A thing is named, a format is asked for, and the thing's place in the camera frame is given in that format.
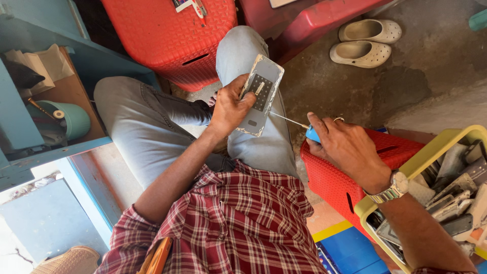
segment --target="jeans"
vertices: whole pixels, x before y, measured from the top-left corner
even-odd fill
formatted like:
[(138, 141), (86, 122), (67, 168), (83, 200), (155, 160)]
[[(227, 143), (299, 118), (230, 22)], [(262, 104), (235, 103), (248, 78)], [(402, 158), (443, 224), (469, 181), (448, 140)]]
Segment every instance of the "jeans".
[[(220, 41), (216, 55), (218, 77), (225, 86), (250, 72), (257, 54), (268, 56), (267, 45), (252, 28), (238, 26)], [(146, 189), (196, 139), (180, 125), (208, 125), (211, 113), (202, 100), (189, 102), (160, 93), (129, 77), (98, 82), (94, 99), (109, 136), (128, 167)], [(285, 116), (280, 92), (271, 111)], [(248, 166), (298, 177), (287, 123), (269, 115), (260, 137), (233, 131), (228, 137), (230, 157), (211, 154), (205, 164), (215, 172), (229, 172), (232, 159)]]

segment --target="red woven stool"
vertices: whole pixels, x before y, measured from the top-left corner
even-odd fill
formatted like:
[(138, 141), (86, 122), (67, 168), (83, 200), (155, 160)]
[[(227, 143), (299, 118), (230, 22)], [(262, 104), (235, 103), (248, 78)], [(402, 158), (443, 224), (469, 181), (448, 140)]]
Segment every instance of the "red woven stool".
[[(374, 130), (365, 129), (365, 132), (374, 141), (379, 157), (391, 169), (399, 168), (424, 147), (424, 144)], [(369, 240), (375, 242), (360, 225), (360, 218), (353, 210), (365, 197), (362, 188), (330, 162), (311, 155), (306, 141), (301, 145), (301, 158), (306, 165), (311, 191), (330, 204)]]
[(186, 91), (218, 80), (216, 49), (237, 23), (234, 1), (202, 0), (202, 27), (193, 7), (176, 13), (171, 0), (102, 0), (127, 53)]

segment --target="bare foot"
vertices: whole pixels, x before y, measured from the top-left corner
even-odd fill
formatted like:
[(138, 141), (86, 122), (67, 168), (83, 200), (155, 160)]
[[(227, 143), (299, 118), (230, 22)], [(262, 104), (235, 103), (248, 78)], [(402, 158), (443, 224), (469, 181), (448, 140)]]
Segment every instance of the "bare foot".
[(216, 96), (218, 92), (215, 92), (212, 97), (210, 97), (210, 100), (208, 102), (208, 106), (212, 107), (216, 104)]

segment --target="screwdriver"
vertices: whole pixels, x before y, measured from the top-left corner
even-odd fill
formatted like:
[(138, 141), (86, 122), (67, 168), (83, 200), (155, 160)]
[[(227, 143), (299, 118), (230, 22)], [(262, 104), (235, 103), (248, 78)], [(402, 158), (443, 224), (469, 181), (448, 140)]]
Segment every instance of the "screwdriver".
[(279, 116), (279, 117), (281, 117), (281, 118), (284, 118), (284, 119), (286, 119), (286, 120), (288, 120), (288, 121), (291, 121), (291, 122), (293, 122), (293, 123), (296, 123), (296, 124), (298, 124), (298, 125), (302, 126), (303, 128), (305, 128), (305, 129), (306, 129), (306, 137), (307, 137), (307, 138), (309, 138), (309, 139), (311, 139), (311, 140), (313, 140), (313, 141), (315, 141), (315, 142), (320, 143), (320, 140), (319, 140), (318, 134), (316, 133), (315, 129), (314, 129), (314, 128), (313, 128), (311, 125), (307, 126), (307, 125), (305, 125), (305, 124), (301, 124), (301, 123), (298, 123), (298, 122), (293, 121), (293, 120), (291, 120), (291, 119), (288, 119), (288, 118), (286, 118), (286, 117), (283, 117), (283, 116), (281, 116), (281, 115), (279, 115), (279, 114), (273, 113), (272, 111), (269, 111), (269, 112), (270, 112), (270, 113), (272, 113), (272, 114), (274, 114), (274, 115), (276, 115), (276, 116)]

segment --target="orange phone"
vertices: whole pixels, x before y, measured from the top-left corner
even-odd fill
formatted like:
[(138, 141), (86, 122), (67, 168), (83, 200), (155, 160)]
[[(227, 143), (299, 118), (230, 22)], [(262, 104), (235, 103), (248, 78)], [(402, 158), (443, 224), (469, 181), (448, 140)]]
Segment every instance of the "orange phone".
[(165, 237), (159, 243), (157, 248), (153, 248), (147, 255), (144, 264), (140, 268), (137, 274), (161, 274), (166, 259), (168, 258), (169, 251), (172, 246), (172, 238)]

